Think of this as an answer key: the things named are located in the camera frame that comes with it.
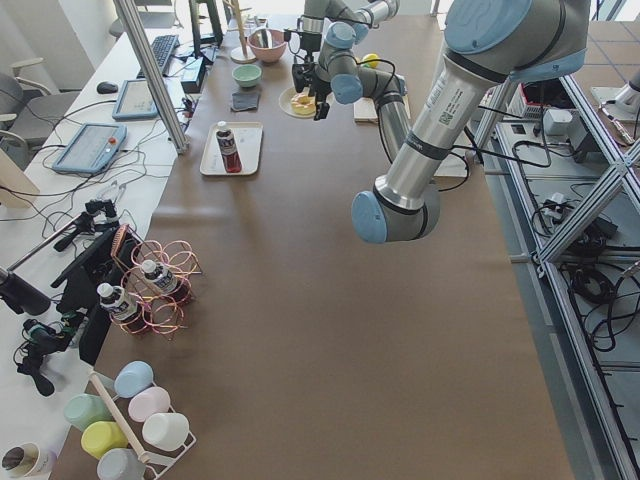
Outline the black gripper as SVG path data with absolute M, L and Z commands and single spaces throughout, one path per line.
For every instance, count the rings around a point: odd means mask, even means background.
M 293 64 L 291 68 L 292 79 L 295 91 L 301 93 L 307 86 L 307 73 L 304 64 Z M 315 121 L 324 120 L 330 110 L 328 96 L 332 92 L 329 82 L 322 80 L 317 75 L 311 76 L 309 84 L 309 95 L 315 101 L 315 113 L 313 119 Z
M 322 45 L 322 34 L 308 31 L 299 31 L 300 48 L 305 52 L 303 57 L 305 64 L 315 62 L 314 55 L 319 53 Z

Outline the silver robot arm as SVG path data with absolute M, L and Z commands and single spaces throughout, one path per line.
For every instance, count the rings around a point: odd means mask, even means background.
M 393 158 L 372 189 L 355 196 L 351 217 L 358 236 L 377 244 L 416 240 L 433 230 L 440 212 L 433 176 L 489 89 L 581 68 L 590 4 L 453 2 L 445 20 L 442 71 L 415 121 L 406 113 L 404 80 L 358 64 L 352 53 L 371 27 L 397 11 L 395 1 L 373 1 L 357 11 L 342 1 L 308 1 L 300 19 L 318 114 L 328 112 L 328 92 L 340 104 L 370 98 L 376 107 Z
M 298 35 L 299 49 L 304 56 L 299 59 L 294 54 L 292 78 L 297 93 L 309 88 L 313 96 L 321 90 L 316 70 L 315 56 L 323 46 L 325 21 L 348 26 L 345 40 L 339 40 L 339 50 L 351 50 L 360 43 L 368 32 L 381 22 L 393 18 L 399 10 L 398 1 L 370 1 L 366 6 L 353 10 L 344 1 L 305 1 L 302 15 L 297 19 L 294 30 L 285 31 L 285 41 L 290 42 L 293 34 Z

